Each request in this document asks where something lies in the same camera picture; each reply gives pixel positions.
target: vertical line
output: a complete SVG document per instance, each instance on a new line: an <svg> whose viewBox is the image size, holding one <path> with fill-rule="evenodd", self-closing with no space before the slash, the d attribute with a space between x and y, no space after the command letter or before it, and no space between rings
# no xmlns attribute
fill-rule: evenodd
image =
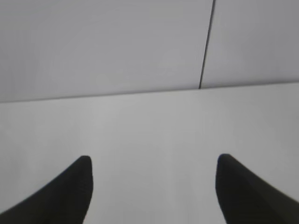
<svg viewBox="0 0 299 224"><path fill-rule="evenodd" d="M204 53L204 60L202 62L202 67L201 67L201 75L200 75L200 81L199 81L199 87L198 87L199 89L201 89L202 78L204 76L204 69L205 69L205 65L206 65L206 54L207 54L207 48L208 48L208 45L209 45L209 42L210 42L210 34L211 34L212 22L213 22L214 11L215 11L215 3L216 3L216 0L213 0L210 23L209 23L209 28L208 28L207 37L206 37L206 47L205 47L205 53Z"/></svg>

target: white floor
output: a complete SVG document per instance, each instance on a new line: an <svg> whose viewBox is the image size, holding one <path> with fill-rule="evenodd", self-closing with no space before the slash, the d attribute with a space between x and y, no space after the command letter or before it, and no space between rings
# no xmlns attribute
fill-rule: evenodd
<svg viewBox="0 0 299 224"><path fill-rule="evenodd" d="M85 224L224 224L217 157L299 200L299 84L0 104L0 211L82 154Z"/></svg>

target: gray wall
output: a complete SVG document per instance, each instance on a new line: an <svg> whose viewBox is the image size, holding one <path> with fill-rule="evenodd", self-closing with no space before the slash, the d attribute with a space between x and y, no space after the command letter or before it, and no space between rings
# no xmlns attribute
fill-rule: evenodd
<svg viewBox="0 0 299 224"><path fill-rule="evenodd" d="M217 0L202 87L299 81L299 1Z"/></svg>
<svg viewBox="0 0 299 224"><path fill-rule="evenodd" d="M0 0L0 101L197 88L211 0Z"/></svg>

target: white wall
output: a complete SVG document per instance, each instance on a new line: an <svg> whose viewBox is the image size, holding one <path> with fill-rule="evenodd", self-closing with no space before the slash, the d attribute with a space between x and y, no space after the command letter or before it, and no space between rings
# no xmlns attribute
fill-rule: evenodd
<svg viewBox="0 0 299 224"><path fill-rule="evenodd" d="M299 81L297 0L217 0L202 87Z"/></svg>
<svg viewBox="0 0 299 224"><path fill-rule="evenodd" d="M0 211L82 154L86 224L224 224L217 157L299 200L299 84L0 104Z"/></svg>
<svg viewBox="0 0 299 224"><path fill-rule="evenodd" d="M0 101L192 89L211 0L1 0Z"/></svg>

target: white surface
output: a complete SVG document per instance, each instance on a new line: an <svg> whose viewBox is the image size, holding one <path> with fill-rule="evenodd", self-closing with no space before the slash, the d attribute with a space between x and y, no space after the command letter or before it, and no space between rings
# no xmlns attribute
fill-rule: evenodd
<svg viewBox="0 0 299 224"><path fill-rule="evenodd" d="M224 224L217 157L299 200L299 84L0 104L0 211L82 154L86 224Z"/></svg>
<svg viewBox="0 0 299 224"><path fill-rule="evenodd" d="M0 101L198 88L211 0L0 0Z"/></svg>
<svg viewBox="0 0 299 224"><path fill-rule="evenodd" d="M218 0L202 87L299 81L297 0Z"/></svg>

